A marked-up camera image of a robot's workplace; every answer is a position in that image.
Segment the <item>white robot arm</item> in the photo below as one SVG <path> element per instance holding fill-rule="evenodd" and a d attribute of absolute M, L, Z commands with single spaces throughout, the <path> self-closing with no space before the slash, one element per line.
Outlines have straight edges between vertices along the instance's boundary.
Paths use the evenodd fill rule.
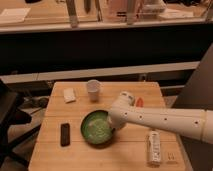
<path fill-rule="evenodd" d="M 132 123 L 213 144 L 212 110 L 135 107 L 134 100 L 131 93 L 123 91 L 112 103 L 108 114 L 113 128 Z"/>

